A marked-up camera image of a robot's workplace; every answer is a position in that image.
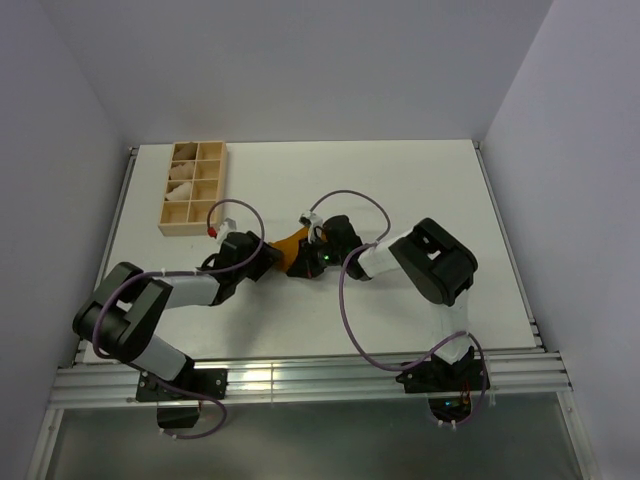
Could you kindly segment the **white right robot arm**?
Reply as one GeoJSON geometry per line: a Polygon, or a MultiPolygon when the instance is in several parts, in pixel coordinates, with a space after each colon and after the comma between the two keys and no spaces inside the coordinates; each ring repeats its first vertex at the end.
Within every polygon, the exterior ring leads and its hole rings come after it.
{"type": "Polygon", "coordinates": [[[292,278],[313,279],[328,267],[346,268],[346,275],[369,281],[401,271],[429,302],[436,340],[435,383],[452,390],[468,374],[464,359],[472,351],[467,336],[468,290],[478,262],[471,251],[441,227],[425,218],[412,229],[386,241],[366,245],[346,215],[325,221],[311,213],[300,218],[303,227],[272,246],[283,253],[278,269],[292,278]]]}

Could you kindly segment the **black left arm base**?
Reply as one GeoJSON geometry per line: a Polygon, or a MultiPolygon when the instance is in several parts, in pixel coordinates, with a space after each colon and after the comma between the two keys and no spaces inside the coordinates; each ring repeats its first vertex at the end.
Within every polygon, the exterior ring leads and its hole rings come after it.
{"type": "Polygon", "coordinates": [[[228,370],[225,368],[197,369],[189,368],[180,373],[175,380],[162,380],[159,377],[142,372],[138,379],[135,400],[138,403],[157,405],[156,421],[165,433],[176,434],[178,438],[201,438],[200,434],[181,433],[191,429],[200,419],[204,402],[219,407],[221,419],[212,428],[217,432],[226,423],[228,412],[221,401],[226,396],[228,370]]]}

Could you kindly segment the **mustard yellow striped sock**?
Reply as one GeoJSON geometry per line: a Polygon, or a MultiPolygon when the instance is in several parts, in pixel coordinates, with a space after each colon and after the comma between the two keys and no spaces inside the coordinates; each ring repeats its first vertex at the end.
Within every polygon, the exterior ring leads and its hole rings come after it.
{"type": "Polygon", "coordinates": [[[288,277],[312,279],[323,272],[317,247],[308,242],[308,232],[307,227],[302,227],[285,239],[269,243],[282,254],[276,269],[288,277]]]}

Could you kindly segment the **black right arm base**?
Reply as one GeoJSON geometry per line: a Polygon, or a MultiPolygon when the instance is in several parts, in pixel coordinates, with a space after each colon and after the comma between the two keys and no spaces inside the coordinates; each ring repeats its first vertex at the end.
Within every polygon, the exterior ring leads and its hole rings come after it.
{"type": "Polygon", "coordinates": [[[429,397],[428,406],[437,423],[451,427],[470,418],[474,411],[472,394],[478,392],[482,400],[491,386],[481,360],[450,365],[435,355],[398,374],[395,380],[406,394],[447,393],[445,397],[429,397]]]}

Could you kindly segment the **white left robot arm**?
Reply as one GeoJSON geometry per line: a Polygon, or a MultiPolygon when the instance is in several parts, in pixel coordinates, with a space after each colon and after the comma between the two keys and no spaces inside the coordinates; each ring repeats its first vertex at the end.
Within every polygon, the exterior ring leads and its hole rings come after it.
{"type": "Polygon", "coordinates": [[[192,359],[155,334],[163,313],[218,306],[245,279],[258,281],[283,257],[251,231],[232,232],[192,271],[145,272],[117,264],[76,313],[72,329],[108,357],[159,377],[159,388],[183,399],[195,386],[192,359]]]}

